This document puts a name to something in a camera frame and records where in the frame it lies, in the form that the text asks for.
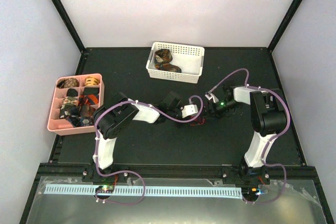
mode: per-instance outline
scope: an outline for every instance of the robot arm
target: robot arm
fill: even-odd
[[[123,101],[132,101],[123,93],[117,93],[111,100],[110,105],[115,105]],[[183,119],[194,116],[198,113],[198,108],[194,104],[189,104],[180,108],[181,99],[178,95],[171,92],[160,102],[159,109],[168,113],[176,119]],[[96,120],[106,111],[105,105],[101,106],[93,115]],[[98,144],[98,163],[99,168],[105,169],[113,163],[113,150],[118,134],[125,129],[132,121],[144,121],[147,123],[162,123],[165,118],[160,115],[153,107],[144,106],[137,103],[122,105],[108,114],[98,122],[99,137],[96,137]]]
[[[279,89],[273,91],[282,96]],[[206,97],[211,100],[213,113],[214,111],[216,113],[227,111],[237,103],[250,105],[254,135],[244,155],[244,160],[247,167],[262,167],[263,160],[266,159],[274,142],[269,140],[286,127],[285,109],[273,95],[266,91],[251,89],[248,86],[224,88],[224,93],[225,99],[222,101],[213,94],[206,94]]]

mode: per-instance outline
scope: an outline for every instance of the black table surface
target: black table surface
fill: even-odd
[[[114,92],[123,92],[133,100],[155,103],[169,91],[188,97],[204,94],[226,75],[238,68],[250,72],[249,84],[278,88],[279,83],[266,48],[205,48],[203,73],[197,84],[152,79],[145,68],[150,48],[92,48],[82,74],[100,73],[105,85],[104,100]],[[231,80],[243,84],[245,72]],[[214,92],[221,96],[221,89]],[[133,121],[118,137],[114,148],[115,164],[221,165],[239,164],[251,143],[253,129],[250,108],[242,105],[234,115],[220,120],[209,119],[204,125],[177,127],[167,120],[153,125]],[[95,134],[62,137],[60,163],[90,163]],[[273,144],[267,161],[301,165],[294,129]]]

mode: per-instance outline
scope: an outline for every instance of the pink compartment box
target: pink compartment box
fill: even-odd
[[[85,79],[89,76],[99,79],[100,80],[99,85],[86,87]],[[84,88],[99,88],[99,102],[98,104],[91,105],[91,107],[97,109],[103,105],[104,83],[103,83],[103,79],[100,74],[92,73],[92,74],[83,74],[81,76],[62,77],[56,81],[56,85],[61,79],[67,79],[67,78],[76,78],[78,80],[79,87],[72,88],[72,89],[77,90],[78,97],[83,94]],[[52,98],[52,104],[51,104],[51,109],[50,109],[50,114],[49,114],[48,126],[47,126],[48,130],[55,132],[56,134],[61,135],[61,136],[95,132],[94,126],[73,127],[71,123],[69,123],[66,119],[59,119],[60,107],[62,105],[63,98],[65,98],[65,96],[67,95],[68,89],[69,88],[59,89],[58,87],[55,87],[54,96]]]

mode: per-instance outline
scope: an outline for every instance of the white plastic basket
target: white plastic basket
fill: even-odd
[[[160,49],[169,49],[173,60],[170,62],[181,68],[182,73],[157,70],[155,68],[155,52]],[[151,78],[197,83],[202,74],[204,48],[181,44],[154,42],[149,54],[146,68]]]

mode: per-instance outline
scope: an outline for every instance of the white cable track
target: white cable track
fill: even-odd
[[[44,194],[53,195],[95,195],[98,185],[48,184]],[[146,186],[146,197],[198,197],[242,199],[242,189],[235,187],[172,187]],[[142,186],[115,186],[112,193],[98,193],[99,196],[141,196]]]

